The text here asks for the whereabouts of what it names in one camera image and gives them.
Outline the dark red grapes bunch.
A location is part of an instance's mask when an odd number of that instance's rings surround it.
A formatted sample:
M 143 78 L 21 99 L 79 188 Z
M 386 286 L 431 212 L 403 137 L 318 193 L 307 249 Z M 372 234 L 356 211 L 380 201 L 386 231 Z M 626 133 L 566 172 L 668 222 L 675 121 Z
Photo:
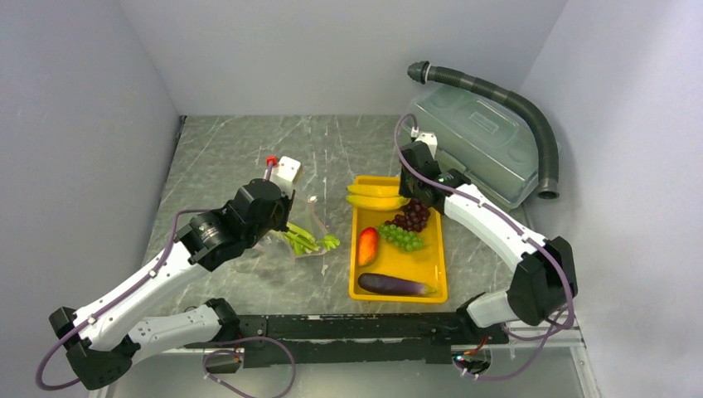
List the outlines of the dark red grapes bunch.
M 394 226 L 409 232 L 421 232 L 429 222 L 430 210 L 418 199 L 411 199 L 400 208 L 400 213 L 384 222 L 385 226 Z

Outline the yellow banana bunch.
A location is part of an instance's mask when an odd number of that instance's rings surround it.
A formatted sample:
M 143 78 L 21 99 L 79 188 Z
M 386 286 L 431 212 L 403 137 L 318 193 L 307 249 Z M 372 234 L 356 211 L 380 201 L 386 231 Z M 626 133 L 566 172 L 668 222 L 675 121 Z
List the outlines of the yellow banana bunch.
M 347 187 L 347 201 L 370 211 L 394 211 L 410 203 L 397 186 L 353 184 Z

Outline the clear pink zip top bag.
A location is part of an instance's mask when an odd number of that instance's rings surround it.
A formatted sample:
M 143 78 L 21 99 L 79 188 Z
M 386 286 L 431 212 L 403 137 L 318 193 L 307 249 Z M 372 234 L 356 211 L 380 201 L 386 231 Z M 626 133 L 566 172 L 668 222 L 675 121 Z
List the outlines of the clear pink zip top bag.
M 254 249 L 261 254 L 286 260 L 324 255 L 335 250 L 341 241 L 328 231 L 316 213 L 317 203 L 317 196 L 308 197 L 303 202 L 302 211 L 294 217 L 294 221 L 288 222 L 287 231 L 267 233 Z

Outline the celery stalk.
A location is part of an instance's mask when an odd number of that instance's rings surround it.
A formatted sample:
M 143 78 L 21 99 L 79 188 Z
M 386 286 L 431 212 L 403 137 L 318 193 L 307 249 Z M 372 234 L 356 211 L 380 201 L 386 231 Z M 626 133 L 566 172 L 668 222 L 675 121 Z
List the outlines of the celery stalk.
M 333 234 L 326 234 L 317 239 L 312 233 L 295 224 L 288 223 L 288 229 L 283 237 L 290 245 L 293 254 L 297 257 L 305 255 L 321 255 L 329 250 L 336 249 L 341 241 Z

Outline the green grapes bunch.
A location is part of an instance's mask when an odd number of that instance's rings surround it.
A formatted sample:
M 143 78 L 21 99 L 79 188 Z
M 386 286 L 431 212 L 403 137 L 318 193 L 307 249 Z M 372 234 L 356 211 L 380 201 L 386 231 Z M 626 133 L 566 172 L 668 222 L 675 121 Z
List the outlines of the green grapes bunch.
M 424 240 L 417 233 L 395 224 L 380 225 L 378 232 L 386 243 L 406 252 L 422 250 L 425 247 Z

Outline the red pepper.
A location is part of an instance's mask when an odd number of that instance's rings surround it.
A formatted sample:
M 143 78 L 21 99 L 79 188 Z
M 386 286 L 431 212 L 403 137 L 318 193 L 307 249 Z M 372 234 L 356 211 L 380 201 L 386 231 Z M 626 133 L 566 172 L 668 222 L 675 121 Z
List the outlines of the red pepper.
M 379 234 L 375 227 L 367 227 L 360 233 L 356 251 L 358 266 L 365 267 L 373 263 L 378 251 L 378 241 Z

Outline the purple eggplant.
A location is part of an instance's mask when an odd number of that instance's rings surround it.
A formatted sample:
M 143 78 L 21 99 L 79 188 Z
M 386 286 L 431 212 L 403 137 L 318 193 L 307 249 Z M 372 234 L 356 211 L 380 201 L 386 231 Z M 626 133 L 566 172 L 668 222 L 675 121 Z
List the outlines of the purple eggplant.
M 393 296 L 426 296 L 436 289 L 420 282 L 385 274 L 364 273 L 357 278 L 358 285 L 371 293 Z

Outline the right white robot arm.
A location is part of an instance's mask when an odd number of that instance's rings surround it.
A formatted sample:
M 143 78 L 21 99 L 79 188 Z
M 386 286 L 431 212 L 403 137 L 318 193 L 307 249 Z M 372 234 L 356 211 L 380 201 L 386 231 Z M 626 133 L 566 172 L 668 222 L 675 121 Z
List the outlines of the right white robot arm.
M 573 250 L 562 237 L 547 239 L 489 201 L 458 172 L 442 172 L 428 143 L 399 148 L 400 195 L 416 199 L 471 231 L 512 272 L 510 285 L 463 304 L 457 333 L 467 344 L 486 337 L 489 327 L 522 321 L 536 326 L 554 311 L 572 309 L 578 294 Z

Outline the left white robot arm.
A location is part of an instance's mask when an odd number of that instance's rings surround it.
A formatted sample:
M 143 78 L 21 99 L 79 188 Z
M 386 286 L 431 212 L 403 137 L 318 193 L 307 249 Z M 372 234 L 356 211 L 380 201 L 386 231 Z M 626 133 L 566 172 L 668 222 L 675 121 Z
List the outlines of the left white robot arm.
M 132 365 L 175 347 L 212 342 L 231 346 L 240 320 L 223 298 L 185 313 L 148 317 L 164 299 L 252 249 L 269 231 L 286 231 L 295 198 L 291 177 L 255 178 L 214 209 L 192 209 L 164 249 L 93 303 L 61 307 L 50 316 L 59 342 L 41 360 L 35 382 L 45 391 L 82 384 L 98 390 Z

